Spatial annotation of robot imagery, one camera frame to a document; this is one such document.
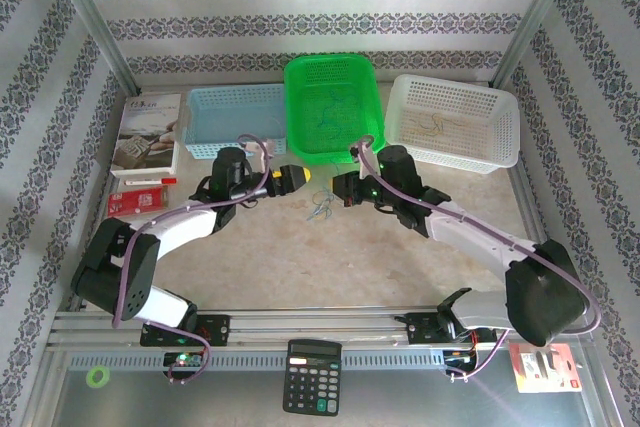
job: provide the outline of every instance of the black bracket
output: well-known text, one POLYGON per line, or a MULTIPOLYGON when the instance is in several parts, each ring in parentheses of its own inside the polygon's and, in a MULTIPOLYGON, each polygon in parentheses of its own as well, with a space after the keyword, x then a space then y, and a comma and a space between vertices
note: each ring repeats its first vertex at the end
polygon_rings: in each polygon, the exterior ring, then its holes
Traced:
POLYGON ((406 326, 409 345, 451 343, 449 336, 440 328, 437 312, 409 312, 395 320, 406 326))
MULTIPOLYGON (((226 347, 229 339, 228 315, 200 315, 196 319, 193 333, 204 337, 212 347, 226 347)), ((191 337, 181 336, 151 325, 144 325, 140 334, 142 347, 199 347, 202 343, 191 337)))
MULTIPOLYGON (((414 344, 451 344, 466 341, 466 337, 451 339, 438 322, 437 312, 409 312, 394 320, 406 325, 409 345, 414 344)), ((495 342, 496 333, 491 329, 475 329, 479 342, 495 342)))

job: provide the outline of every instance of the white basket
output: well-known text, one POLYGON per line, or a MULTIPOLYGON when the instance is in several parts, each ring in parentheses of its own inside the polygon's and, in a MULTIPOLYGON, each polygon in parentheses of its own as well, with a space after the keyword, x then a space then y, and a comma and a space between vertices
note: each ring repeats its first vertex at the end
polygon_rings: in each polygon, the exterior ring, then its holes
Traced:
POLYGON ((518 101, 502 90, 401 75, 391 90, 385 137, 415 160, 488 174, 518 161, 518 101))

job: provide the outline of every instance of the wall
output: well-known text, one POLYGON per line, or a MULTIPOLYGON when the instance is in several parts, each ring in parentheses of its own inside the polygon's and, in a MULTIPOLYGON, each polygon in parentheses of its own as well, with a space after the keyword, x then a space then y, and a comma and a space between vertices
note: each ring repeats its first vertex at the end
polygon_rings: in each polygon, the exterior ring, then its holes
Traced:
POLYGON ((96 221, 122 95, 69 0, 0 0, 0 426, 96 221))
POLYGON ((532 0, 95 0, 141 86, 281 81, 313 52, 491 80, 532 0))
POLYGON ((639 0, 555 0, 511 79, 547 232, 600 299, 625 425, 640 425, 639 29, 639 0))

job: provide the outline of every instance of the robotic arm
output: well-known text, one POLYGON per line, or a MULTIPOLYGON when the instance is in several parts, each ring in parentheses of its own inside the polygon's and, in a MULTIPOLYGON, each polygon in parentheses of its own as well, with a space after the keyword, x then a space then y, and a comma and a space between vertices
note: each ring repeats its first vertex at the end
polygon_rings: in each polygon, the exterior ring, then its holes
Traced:
MULTIPOLYGON (((474 219, 487 230, 496 231, 466 213, 447 194, 423 186, 413 158, 404 147, 385 147, 375 163, 382 179, 398 191, 459 213, 463 218, 474 219)), ((332 190, 344 201, 345 207, 372 203, 379 212, 395 215, 406 228, 455 247, 482 262, 499 278, 504 278, 504 291, 461 289, 440 304, 438 323, 451 340, 479 327, 513 328, 522 338, 541 347, 586 310, 585 300, 575 287, 526 254, 513 249, 515 244, 525 246, 577 279, 567 251, 553 240, 536 245, 500 232, 513 241, 511 247, 506 246, 486 231, 400 198, 373 176, 365 176, 364 171, 334 177, 332 190)))
MULTIPOLYGON (((178 295, 152 285, 156 262, 178 247, 224 228, 236 214, 237 204, 196 209, 204 204, 237 200, 253 192, 247 202, 295 192, 311 177, 297 165, 269 171, 262 188, 263 173, 252 172, 245 152, 237 147, 221 149, 211 175, 202 179, 182 213, 172 215, 146 229, 135 241, 119 320, 138 319, 193 332, 197 307, 178 295)), ((107 219, 100 224, 78 266, 71 288, 89 302, 115 315, 122 262, 127 246, 144 222, 126 223, 107 219)))
MULTIPOLYGON (((352 154, 357 157, 358 152, 352 151, 352 154)), ((487 233, 495 233, 495 229, 474 219, 447 194, 423 186, 413 158, 404 147, 386 147, 377 158, 371 151, 368 154, 372 156, 369 158, 371 163, 379 166, 379 180, 374 175, 365 175, 364 171, 360 175, 351 172, 333 178, 333 192, 344 201, 345 207, 372 203, 376 210, 395 215, 406 228, 445 242, 478 259, 496 276, 504 276, 505 290, 461 289, 440 304, 439 330, 445 332, 450 341, 460 340, 468 331, 479 327, 513 328, 528 342, 544 346, 585 312, 587 302, 575 285, 513 248, 526 246, 543 261, 550 261, 562 273, 567 273, 572 277, 570 280, 577 279, 571 259, 560 244, 548 240, 537 245, 502 233, 513 241, 511 246, 505 246, 487 233), (392 190, 383 186, 380 179, 392 190), (402 195, 433 207, 409 202, 402 195), (434 210, 435 207, 446 207, 463 220, 473 219, 479 227, 451 218, 434 210)), ((287 165, 279 171, 269 170, 266 182, 256 190, 264 175, 251 171, 241 149, 228 147, 219 152, 211 175, 200 182, 183 211, 162 214, 150 226, 144 224, 143 233, 136 232, 141 228, 139 222, 105 220, 76 270, 73 291, 112 313, 114 318, 118 299, 124 298, 124 308, 115 319, 117 322, 139 319, 193 333, 198 321, 197 307, 187 299, 152 286, 156 262, 171 250, 224 228, 236 213, 237 205, 230 205, 230 201, 253 202, 259 198, 287 195, 310 179, 307 169, 287 165), (212 202, 227 205, 205 205, 212 202), (130 246, 134 235, 137 238, 130 246), (130 261, 122 295, 121 267, 128 248, 131 250, 130 261)))

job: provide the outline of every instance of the red card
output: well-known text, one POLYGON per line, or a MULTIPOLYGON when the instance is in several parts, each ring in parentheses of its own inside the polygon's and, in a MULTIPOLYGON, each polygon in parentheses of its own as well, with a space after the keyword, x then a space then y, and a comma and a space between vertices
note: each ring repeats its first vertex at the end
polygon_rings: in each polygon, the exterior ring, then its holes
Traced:
POLYGON ((518 392, 579 392, 582 390, 578 368, 568 344, 534 347, 509 343, 511 364, 518 392))
POLYGON ((130 190, 109 195, 107 217, 144 214, 167 207, 167 187, 130 190))

